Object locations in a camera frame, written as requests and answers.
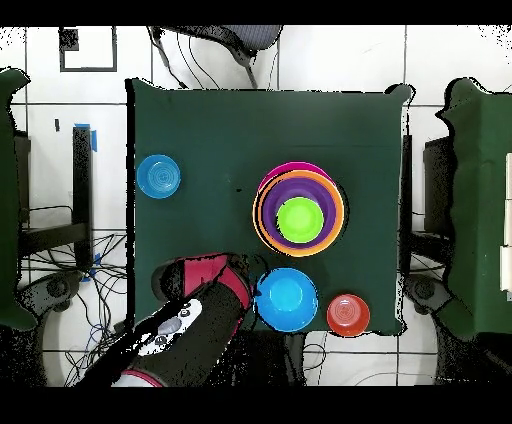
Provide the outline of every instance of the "lime green bowl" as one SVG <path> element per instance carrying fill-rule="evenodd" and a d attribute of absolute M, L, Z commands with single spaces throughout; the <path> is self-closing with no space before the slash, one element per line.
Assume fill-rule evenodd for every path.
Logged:
<path fill-rule="evenodd" d="M 306 197 L 293 197 L 277 211 L 277 229 L 292 243 L 309 243 L 320 234 L 323 226 L 322 209 Z"/>

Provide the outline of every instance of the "bowl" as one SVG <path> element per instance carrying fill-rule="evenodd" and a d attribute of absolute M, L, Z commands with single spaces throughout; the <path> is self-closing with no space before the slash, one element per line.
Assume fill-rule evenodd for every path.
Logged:
<path fill-rule="evenodd" d="M 169 156 L 148 156 L 137 168 L 139 188 L 153 199 L 171 196 L 178 189 L 180 182 L 180 169 Z"/>
<path fill-rule="evenodd" d="M 315 317 L 318 297 L 310 278 L 294 268 L 276 268 L 260 277 L 255 308 L 261 319 L 277 331 L 293 333 Z"/>
<path fill-rule="evenodd" d="M 313 165 L 309 162 L 286 162 L 282 165 L 276 166 L 272 171 L 270 171 L 267 175 L 265 175 L 265 178 L 260 183 L 260 186 L 258 187 L 258 191 L 261 190 L 261 188 L 265 185 L 265 183 L 270 180 L 271 178 L 275 177 L 276 175 L 283 174 L 288 171 L 313 171 L 317 174 L 323 175 L 325 178 L 328 178 L 331 180 L 331 182 L 334 182 L 327 173 L 320 168 L 319 166 Z"/>
<path fill-rule="evenodd" d="M 324 226 L 322 209 L 307 197 L 292 197 L 277 211 L 277 229 L 293 243 L 313 241 Z"/>
<path fill-rule="evenodd" d="M 343 294 L 334 298 L 327 309 L 327 323 L 332 331 L 343 337 L 364 333 L 370 322 L 370 309 L 360 297 Z"/>
<path fill-rule="evenodd" d="M 276 226 L 276 214 L 279 207 L 288 198 L 296 197 L 293 190 L 290 190 L 284 197 L 278 196 L 276 193 L 280 192 L 280 187 L 282 188 L 285 182 L 289 184 L 288 180 L 297 182 L 300 178 L 309 180 L 309 183 L 313 185 L 316 184 L 317 192 L 313 193 L 312 189 L 308 188 L 307 191 L 310 195 L 305 194 L 302 197 L 315 200 L 321 207 L 324 217 L 324 225 L 320 234 L 313 241 L 304 244 L 286 240 L 279 233 Z M 324 176 L 312 171 L 289 171 L 271 178 L 258 192 L 253 203 L 253 224 L 260 239 L 271 249 L 294 257 L 314 255 L 326 249 L 340 233 L 344 223 L 344 215 L 343 199 L 336 185 Z"/>
<path fill-rule="evenodd" d="M 322 211 L 323 225 L 319 234 L 304 243 L 295 243 L 287 239 L 281 229 L 276 226 L 279 209 L 288 200 L 303 197 L 314 201 Z M 309 178 L 291 178 L 281 181 L 268 192 L 261 203 L 262 225 L 272 238 L 288 248 L 307 249 L 321 243 L 329 235 L 336 221 L 336 203 L 331 193 L 321 182 Z"/>

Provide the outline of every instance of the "green table cover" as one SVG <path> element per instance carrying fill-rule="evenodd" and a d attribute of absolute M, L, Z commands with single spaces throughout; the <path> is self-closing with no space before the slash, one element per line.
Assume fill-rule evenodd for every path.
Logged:
<path fill-rule="evenodd" d="M 135 320 L 160 307 L 150 278 L 177 256 L 261 254 L 315 283 L 319 308 L 304 331 L 328 330 L 327 307 L 340 293 L 369 305 L 369 331 L 397 334 L 395 318 L 401 110 L 411 89 L 386 93 L 163 90 L 131 80 L 135 168 L 152 154 L 181 169 L 163 200 L 135 188 Z M 344 235 L 323 252 L 290 258 L 258 238 L 252 204 L 265 174 L 288 161 L 323 168 L 345 190 Z M 251 318 L 244 324 L 252 322 Z M 256 328 L 266 328 L 258 323 Z"/>
<path fill-rule="evenodd" d="M 439 114 L 453 136 L 457 168 L 450 210 L 455 229 L 448 288 L 455 299 L 438 314 L 457 337 L 512 333 L 512 302 L 500 291 L 505 218 L 505 157 L 512 152 L 512 95 L 454 80 Z"/>
<path fill-rule="evenodd" d="M 28 83 L 17 69 L 0 69 L 0 324 L 17 330 L 29 330 L 37 321 L 16 301 L 18 285 L 18 233 L 20 199 L 14 147 L 14 121 L 10 112 L 13 94 Z"/>

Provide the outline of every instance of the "red bowl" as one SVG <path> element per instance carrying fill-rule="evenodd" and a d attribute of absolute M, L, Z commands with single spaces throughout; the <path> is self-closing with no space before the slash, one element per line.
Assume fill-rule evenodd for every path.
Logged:
<path fill-rule="evenodd" d="M 364 333 L 370 322 L 370 309 L 360 297 L 353 294 L 337 296 L 327 309 L 327 323 L 331 330 L 343 337 Z"/>

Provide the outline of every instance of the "orange bowl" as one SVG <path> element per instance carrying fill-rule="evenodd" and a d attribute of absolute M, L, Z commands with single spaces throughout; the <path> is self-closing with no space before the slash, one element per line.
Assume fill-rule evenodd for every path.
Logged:
<path fill-rule="evenodd" d="M 309 248 L 292 248 L 285 246 L 275 240 L 265 229 L 263 225 L 263 216 L 262 216 L 262 205 L 265 200 L 267 194 L 281 181 L 292 179 L 292 178 L 309 178 L 314 180 L 324 186 L 331 198 L 334 201 L 336 207 L 336 219 L 333 225 L 333 228 L 329 232 L 329 234 L 315 246 Z M 334 242 L 336 237 L 339 235 L 344 222 L 344 204 L 341 194 L 339 193 L 335 184 L 330 181 L 328 178 L 323 175 L 317 174 L 316 172 L 307 171 L 307 170 L 293 170 L 289 171 L 286 174 L 277 175 L 270 180 L 268 180 L 265 185 L 259 190 L 256 198 L 254 199 L 253 204 L 253 224 L 256 229 L 256 233 L 261 238 L 261 240 L 271 249 L 287 254 L 289 256 L 294 257 L 304 257 L 311 256 L 316 253 L 321 252 L 322 250 L 329 247 L 329 245 Z"/>
<path fill-rule="evenodd" d="M 364 333 L 370 322 L 370 309 L 360 297 L 353 294 L 337 296 L 327 309 L 327 324 L 343 337 Z"/>

